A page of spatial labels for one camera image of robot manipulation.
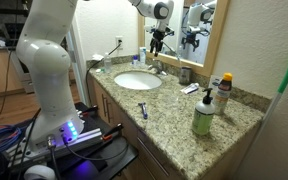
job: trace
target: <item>granite countertop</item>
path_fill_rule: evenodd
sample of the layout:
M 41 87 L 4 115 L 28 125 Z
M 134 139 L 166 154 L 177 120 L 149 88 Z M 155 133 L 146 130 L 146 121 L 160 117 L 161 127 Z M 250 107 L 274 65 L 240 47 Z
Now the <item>granite countertop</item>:
M 112 73 L 91 75 L 142 129 L 155 146 L 186 179 L 200 179 L 247 132 L 260 122 L 264 114 L 241 103 L 229 100 L 224 116 L 214 116 L 210 133 L 198 136 L 191 130 L 194 107 L 205 93 L 198 91 L 186 95 L 180 90 L 185 86 L 173 75 L 162 76 L 162 85 L 151 90 L 131 90 L 120 87 L 114 77 L 134 69 L 129 63 L 112 66 Z M 145 102 L 148 119 L 143 119 L 139 102 Z

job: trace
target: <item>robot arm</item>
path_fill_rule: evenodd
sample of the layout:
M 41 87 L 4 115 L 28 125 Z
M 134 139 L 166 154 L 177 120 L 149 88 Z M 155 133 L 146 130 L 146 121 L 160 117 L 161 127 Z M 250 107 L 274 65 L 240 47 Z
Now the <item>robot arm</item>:
M 129 0 L 143 16 L 158 19 L 151 51 L 159 52 L 173 10 L 173 0 Z M 28 67 L 35 95 L 41 106 L 28 143 L 26 157 L 45 153 L 48 135 L 63 146 L 62 135 L 74 142 L 84 125 L 74 106 L 68 81 L 69 54 L 59 45 L 72 23 L 77 0 L 33 1 L 19 38 L 16 54 Z
M 212 23 L 209 21 L 212 14 L 214 13 L 217 1 L 212 1 L 207 4 L 195 3 L 190 6 L 188 11 L 188 20 L 186 27 L 186 38 L 182 39 L 182 44 L 185 48 L 185 44 L 192 44 L 194 47 L 193 51 L 199 46 L 199 40 L 196 40 L 196 34 L 209 34 L 208 30 L 201 27 L 199 24 L 203 22 L 204 24 Z
M 174 1 L 129 0 L 129 2 L 142 16 L 157 19 L 156 30 L 150 43 L 150 52 L 152 53 L 155 48 L 155 56 L 157 56 L 163 47 L 163 39 L 169 32 L 168 23 L 173 13 Z

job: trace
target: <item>bathroom vanity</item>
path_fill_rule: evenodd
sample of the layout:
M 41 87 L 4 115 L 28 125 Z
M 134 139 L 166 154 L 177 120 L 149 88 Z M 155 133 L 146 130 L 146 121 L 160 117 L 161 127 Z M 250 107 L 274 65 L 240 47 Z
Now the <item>bathroom vanity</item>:
M 162 84 L 149 90 L 119 86 L 114 78 L 134 69 L 116 64 L 112 73 L 89 72 L 92 105 L 109 125 L 123 123 L 123 135 L 139 151 L 139 157 L 123 170 L 126 179 L 231 179 L 264 114 L 229 100 L 225 115 L 214 116 L 210 133 L 198 136 L 191 130 L 194 105 L 201 89 L 186 95 L 185 86 L 173 75 L 157 75 Z M 145 102 L 144 119 L 138 103 Z

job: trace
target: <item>soap dispenser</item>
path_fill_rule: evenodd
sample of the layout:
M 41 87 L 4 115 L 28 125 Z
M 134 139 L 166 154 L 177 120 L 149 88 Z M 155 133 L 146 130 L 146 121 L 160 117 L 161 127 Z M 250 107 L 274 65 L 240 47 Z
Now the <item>soap dispenser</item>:
M 215 113 L 215 106 L 210 97 L 212 88 L 204 89 L 207 92 L 202 101 L 195 105 L 194 119 L 192 123 L 192 130 L 198 135 L 205 135 L 210 131 L 212 119 Z

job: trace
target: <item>bathroom sink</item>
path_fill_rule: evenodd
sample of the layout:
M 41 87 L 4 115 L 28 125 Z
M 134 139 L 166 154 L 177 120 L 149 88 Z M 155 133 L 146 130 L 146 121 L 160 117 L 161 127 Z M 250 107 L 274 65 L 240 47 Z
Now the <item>bathroom sink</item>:
M 114 81 L 122 87 L 135 90 L 154 89 L 162 84 L 161 79 L 153 74 L 135 71 L 119 74 Z

